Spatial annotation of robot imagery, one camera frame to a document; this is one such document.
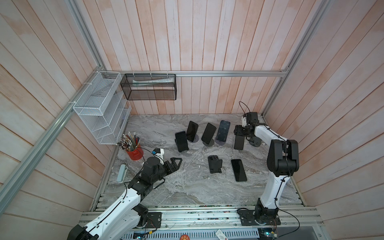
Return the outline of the silver-edged smartphone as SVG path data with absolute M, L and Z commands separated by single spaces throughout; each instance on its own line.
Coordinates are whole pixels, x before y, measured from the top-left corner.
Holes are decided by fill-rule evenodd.
M 235 135 L 234 149 L 243 150 L 245 143 L 245 136 Z

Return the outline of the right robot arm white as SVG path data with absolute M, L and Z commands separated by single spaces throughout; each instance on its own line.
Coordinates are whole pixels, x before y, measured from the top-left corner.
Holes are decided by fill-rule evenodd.
M 299 170 L 299 146 L 295 140 L 288 140 L 275 133 L 268 125 L 259 121 L 258 113 L 248 112 L 242 116 L 242 124 L 234 129 L 235 150 L 243 150 L 245 139 L 254 147 L 265 143 L 269 147 L 267 167 L 269 179 L 254 211 L 241 209 L 239 215 L 252 224 L 265 225 L 277 220 L 279 200 L 291 176 Z

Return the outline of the green-edged smartphone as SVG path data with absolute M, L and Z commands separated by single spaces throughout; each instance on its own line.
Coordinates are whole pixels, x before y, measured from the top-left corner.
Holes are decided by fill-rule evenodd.
M 237 182 L 246 182 L 248 179 L 247 179 L 247 176 L 245 173 L 245 169 L 244 169 L 244 165 L 243 165 L 242 160 L 232 159 L 231 164 L 233 167 L 236 181 Z

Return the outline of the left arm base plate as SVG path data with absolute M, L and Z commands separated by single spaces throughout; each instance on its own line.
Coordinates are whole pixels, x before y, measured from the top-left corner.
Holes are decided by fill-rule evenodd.
M 162 213 L 160 212 L 149 212 L 143 214 L 140 220 L 140 226 L 145 228 L 158 229 L 161 227 Z

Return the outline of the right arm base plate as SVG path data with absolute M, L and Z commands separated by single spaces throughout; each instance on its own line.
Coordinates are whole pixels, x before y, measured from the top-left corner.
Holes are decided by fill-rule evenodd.
M 264 226 L 264 225 L 281 225 L 281 220 L 277 215 L 277 209 L 269 213 L 268 211 L 249 210 L 246 208 L 237 209 L 242 226 Z

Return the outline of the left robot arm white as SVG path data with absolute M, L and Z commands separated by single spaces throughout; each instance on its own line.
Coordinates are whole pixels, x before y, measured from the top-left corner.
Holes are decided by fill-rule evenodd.
M 148 208 L 141 201 L 155 189 L 154 183 L 178 171 L 181 158 L 171 158 L 161 163 L 149 157 L 142 169 L 126 185 L 122 195 L 93 221 L 85 226 L 76 225 L 69 232 L 68 240 L 118 240 L 129 230 L 147 226 Z

